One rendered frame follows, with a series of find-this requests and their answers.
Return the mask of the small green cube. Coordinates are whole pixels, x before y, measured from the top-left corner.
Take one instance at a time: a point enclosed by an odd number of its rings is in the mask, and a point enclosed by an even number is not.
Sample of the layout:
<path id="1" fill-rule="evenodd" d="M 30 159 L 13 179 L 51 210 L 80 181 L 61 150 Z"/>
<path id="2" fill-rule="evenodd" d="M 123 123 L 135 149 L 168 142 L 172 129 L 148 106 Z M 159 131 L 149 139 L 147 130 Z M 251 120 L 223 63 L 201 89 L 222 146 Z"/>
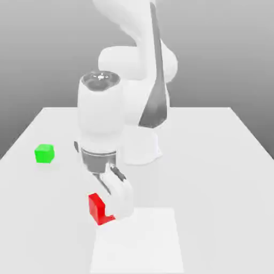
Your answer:
<path id="1" fill-rule="evenodd" d="M 54 146 L 51 144 L 40 144 L 34 152 L 37 163 L 51 163 L 55 157 Z"/>

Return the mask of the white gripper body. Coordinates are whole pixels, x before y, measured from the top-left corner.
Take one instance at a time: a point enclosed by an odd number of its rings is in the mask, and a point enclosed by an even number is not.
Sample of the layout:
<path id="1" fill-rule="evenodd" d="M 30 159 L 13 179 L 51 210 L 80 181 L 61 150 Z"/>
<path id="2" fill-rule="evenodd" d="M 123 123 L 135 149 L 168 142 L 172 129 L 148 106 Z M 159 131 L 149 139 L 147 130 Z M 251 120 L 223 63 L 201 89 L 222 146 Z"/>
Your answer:
<path id="1" fill-rule="evenodd" d="M 104 173 L 93 173 L 96 193 L 105 204 L 107 216 L 121 220 L 134 211 L 133 187 L 126 176 L 114 165 L 107 164 Z"/>

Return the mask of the small red cube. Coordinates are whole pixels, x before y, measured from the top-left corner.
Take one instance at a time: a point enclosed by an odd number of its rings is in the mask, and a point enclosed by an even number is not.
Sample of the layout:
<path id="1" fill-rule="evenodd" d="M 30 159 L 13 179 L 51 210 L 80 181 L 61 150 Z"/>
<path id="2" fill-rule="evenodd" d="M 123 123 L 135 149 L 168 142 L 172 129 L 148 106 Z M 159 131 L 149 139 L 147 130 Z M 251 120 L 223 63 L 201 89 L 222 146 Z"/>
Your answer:
<path id="1" fill-rule="evenodd" d="M 115 220 L 114 215 L 107 216 L 105 214 L 105 203 L 97 193 L 88 196 L 89 212 L 97 225 L 103 225 L 112 220 Z"/>

